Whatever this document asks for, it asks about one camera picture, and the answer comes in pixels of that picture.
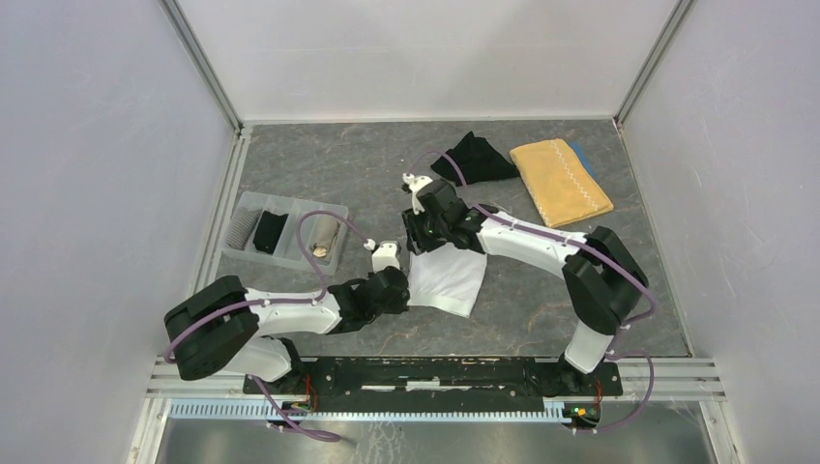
black cloth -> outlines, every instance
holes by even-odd
[[[486,138],[477,137],[471,130],[464,135],[458,145],[455,145],[455,148],[448,150],[447,154],[455,161],[455,164],[458,164],[468,186],[477,182],[520,177],[518,168],[514,164],[508,162],[492,148]],[[458,175],[444,157],[439,157],[430,165],[430,168],[439,176],[461,186]]]
[[[262,212],[262,217],[256,226],[256,234],[253,235],[253,246],[256,247],[256,251],[274,254],[286,222],[287,215],[279,216],[270,211]]]

gray floor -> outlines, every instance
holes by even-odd
[[[623,337],[623,348],[644,348],[653,356],[686,355],[641,195],[610,121],[257,126],[239,193],[250,190],[345,205],[360,229],[376,241],[404,242],[399,212],[409,208],[410,200],[400,189],[402,171],[427,150],[452,148],[467,131],[486,137],[503,154],[547,138],[580,144],[615,210],[564,228],[589,231],[605,225],[615,230],[662,303],[655,317],[637,324]],[[423,161],[418,173],[431,175],[431,162]],[[462,196],[468,202],[495,204],[517,218],[541,223],[520,179],[476,184]],[[345,240],[334,282],[366,276],[369,269],[369,255],[352,235]],[[266,291],[303,292],[316,287],[312,273],[227,257],[221,259],[219,275],[237,275],[246,286]],[[644,302],[636,311],[646,308]],[[491,256],[470,319],[418,307],[400,316],[382,316],[357,333],[298,333],[291,338],[303,356],[558,356],[570,341],[576,321],[563,281],[508,258]]]
[[[604,421],[634,408],[605,403]],[[697,403],[650,403],[640,420],[597,436],[555,423],[311,421],[337,444],[277,433],[257,420],[169,420],[158,463],[607,463],[717,462]]]

metal frame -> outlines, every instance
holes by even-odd
[[[303,358],[309,363],[315,358]],[[537,362],[555,362],[551,358],[537,358]],[[712,360],[693,358],[657,358],[655,365],[655,390],[652,401],[725,401],[726,395],[718,378],[718,370]],[[649,367],[641,358],[618,361],[624,394],[607,397],[606,401],[632,402],[643,398],[649,382]],[[211,377],[186,382],[179,378],[176,366],[157,358],[146,398],[200,398],[243,399],[258,395],[243,393],[245,376],[220,372]],[[592,396],[556,396],[554,401],[593,401]]]
[[[242,177],[242,170],[245,168],[245,157],[248,155],[248,145],[250,144],[250,134],[252,132],[253,126],[242,129],[239,137],[231,147],[231,153],[225,165],[225,173],[222,176],[220,193],[211,217],[211,225],[208,228],[208,234],[205,236],[202,247],[199,268],[190,284],[189,295],[205,288],[214,281],[217,275],[217,268],[220,265],[221,258],[220,253],[218,253],[220,237],[228,225],[231,210],[236,201],[239,180]]]
[[[327,118],[327,119],[248,119],[245,121],[246,126],[281,126],[286,124],[366,124],[366,123],[426,123],[426,122],[442,122],[442,121],[456,121],[456,122],[471,122],[471,121],[600,121],[612,118],[612,113],[601,114],[570,114],[570,113],[556,113],[556,114],[529,114],[524,116],[515,115],[492,115],[492,116],[436,116],[436,117],[394,117],[386,118],[380,116],[373,117],[348,117],[348,118]]]
[[[279,408],[283,403],[293,400],[304,400],[294,397],[286,399],[278,396]],[[564,402],[544,400],[543,411],[538,412],[499,412],[499,413],[310,413],[312,421],[425,421],[425,422],[551,422],[570,423],[564,419],[562,411]],[[281,421],[281,416],[271,407],[267,398],[254,399],[174,399],[169,419],[206,419],[206,420],[250,420]]]
[[[304,359],[309,363],[315,359]],[[550,358],[538,358],[537,362],[554,362]],[[655,365],[655,390],[650,398],[653,402],[698,402],[707,424],[709,440],[712,443],[718,464],[740,464],[745,462],[730,433],[731,421],[726,410],[726,395],[718,377],[718,370],[712,360],[698,358],[657,358]],[[606,397],[606,402],[637,402],[649,381],[649,366],[640,358],[618,361],[624,394]],[[179,378],[174,365],[157,358],[154,373],[148,385],[148,392],[140,416],[139,426],[134,435],[128,464],[153,464],[159,454],[161,439],[167,419],[173,411],[179,412],[185,406],[202,406],[196,412],[201,419],[230,419],[226,416],[236,413],[230,408],[248,407],[262,401],[259,395],[243,393],[245,376],[221,372],[209,378],[186,382]],[[299,395],[274,395],[277,401],[302,399]],[[545,398],[545,411],[560,402],[589,402],[592,397]],[[502,417],[504,415],[475,415],[458,418],[460,421],[556,421],[548,415],[533,418]],[[383,421],[379,415],[356,415],[350,413],[323,413],[323,421]],[[450,417],[422,417],[419,415],[391,415],[391,421],[452,421]]]
[[[621,148],[624,150],[624,153],[627,154],[627,160],[630,162],[630,170],[632,171],[632,174],[634,175],[635,182],[638,184],[638,191],[639,192],[643,191],[643,179],[641,177],[639,177],[636,174],[637,171],[635,171],[632,168],[632,159],[630,157],[630,151],[627,149],[626,140],[624,140],[624,133],[621,130],[621,128],[618,127],[618,122],[617,121],[615,121],[613,119],[612,123],[615,126],[615,131],[618,132],[618,138],[621,140]],[[664,269],[670,269],[671,266],[669,266],[669,264],[668,264],[666,254],[663,252],[663,247],[661,246],[661,243],[660,243],[658,230],[656,230],[656,228],[655,228],[655,221],[654,221],[653,216],[652,216],[652,208],[650,208],[649,203],[643,201],[643,198],[641,198],[641,201],[643,203],[643,207],[644,207],[644,211],[646,212],[646,216],[649,219],[649,227],[652,230],[652,236],[655,238],[655,242],[658,244],[658,255],[660,256],[660,263],[661,263],[661,265],[663,266]],[[678,316],[678,320],[681,322],[681,324],[680,324],[681,332],[684,335],[684,343],[687,346],[687,351],[688,351],[690,356],[699,355],[700,353],[695,352],[694,343],[692,342],[691,332],[689,331],[689,326],[686,324],[687,316],[684,313],[684,311],[681,309],[682,306],[681,306],[680,300],[678,299],[678,290],[675,286],[675,282],[673,282],[671,279],[669,279],[669,289],[670,289],[671,294],[672,294],[672,302],[674,303],[674,305],[672,306],[672,310],[675,311],[675,315]]]
[[[652,74],[655,73],[658,63],[666,53],[666,49],[678,32],[681,23],[686,19],[694,2],[695,0],[678,0],[678,3],[675,4],[675,8],[672,9],[672,14],[666,19],[666,24],[664,24],[663,29],[660,30],[660,35],[655,40],[655,44],[652,46],[649,56],[646,57],[646,61],[644,61],[641,70],[638,72],[638,76],[627,92],[627,97],[624,99],[624,102],[621,103],[618,112],[615,113],[615,124],[618,129],[620,129],[627,118],[629,118],[635,106],[635,102],[637,102],[638,97],[643,93],[643,89],[646,87]]]
[[[199,44],[199,40],[193,34],[193,30],[185,18],[185,14],[179,6],[179,3],[177,3],[176,0],[160,0],[160,4],[168,15],[168,20],[171,21],[171,24],[177,31],[177,35],[182,41],[182,44],[188,51],[190,59],[208,86],[208,90],[211,91],[211,94],[217,100],[217,104],[220,106],[225,120],[235,131],[240,131],[243,127],[242,119],[240,119],[239,114],[237,114],[236,109],[234,109],[233,104],[225,93],[225,89],[217,78],[214,68],[211,67],[211,62],[208,61],[208,57],[205,56],[202,45]]]
[[[133,434],[126,464],[154,464],[160,452],[165,422],[171,411],[170,399],[146,398]]]

black mounting plate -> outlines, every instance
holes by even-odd
[[[545,396],[596,396],[597,381],[604,396],[624,393],[614,362],[602,362],[583,376],[577,391],[561,381],[566,369],[562,365],[528,357],[320,357],[303,360],[302,372],[291,375],[300,379],[309,375],[323,412],[537,412],[543,411]],[[266,387],[271,393],[304,394],[304,382],[293,380]],[[463,390],[417,390],[418,382]],[[262,394],[248,378],[243,392]]]

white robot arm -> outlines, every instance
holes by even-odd
[[[402,212],[410,251],[420,254],[452,243],[507,256],[563,279],[579,321],[562,360],[581,374],[595,370],[640,293],[614,270],[599,271],[600,262],[573,244],[603,253],[646,286],[646,276],[617,235],[604,227],[590,234],[550,229],[482,207],[493,210],[488,217],[468,207],[445,181],[405,175],[404,183],[412,195],[412,208]]]
[[[173,349],[180,377],[198,380],[226,370],[273,382],[291,370],[298,356],[289,340],[273,335],[343,334],[381,314],[406,311],[409,293],[399,269],[398,243],[382,242],[371,259],[373,273],[367,279],[332,285],[327,292],[270,293],[246,289],[234,275],[216,280],[165,315],[171,340],[224,306],[245,307],[185,336]]]

